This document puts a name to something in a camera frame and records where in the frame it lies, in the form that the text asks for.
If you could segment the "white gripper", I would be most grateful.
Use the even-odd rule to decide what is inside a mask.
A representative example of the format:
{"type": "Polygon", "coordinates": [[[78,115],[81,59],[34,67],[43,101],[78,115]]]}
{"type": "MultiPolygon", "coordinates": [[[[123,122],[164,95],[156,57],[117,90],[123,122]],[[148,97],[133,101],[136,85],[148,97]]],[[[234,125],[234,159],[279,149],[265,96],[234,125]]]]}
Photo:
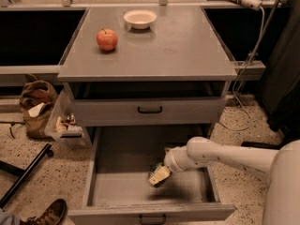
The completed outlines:
{"type": "Polygon", "coordinates": [[[149,182],[155,186],[164,181],[172,173],[179,173],[190,167],[191,159],[185,146],[166,148],[164,165],[158,165],[150,172],[149,182]]]}

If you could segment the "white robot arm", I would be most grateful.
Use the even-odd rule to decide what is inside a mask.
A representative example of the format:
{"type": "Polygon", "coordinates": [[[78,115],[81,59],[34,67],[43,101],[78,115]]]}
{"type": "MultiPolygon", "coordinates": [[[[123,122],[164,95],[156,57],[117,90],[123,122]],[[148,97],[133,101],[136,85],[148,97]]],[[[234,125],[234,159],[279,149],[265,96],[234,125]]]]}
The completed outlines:
{"type": "Polygon", "coordinates": [[[171,174],[222,163],[267,181],[262,225],[300,223],[300,141],[278,150],[232,146],[193,137],[186,145],[169,148],[165,158],[150,172],[156,185],[171,174]]]}

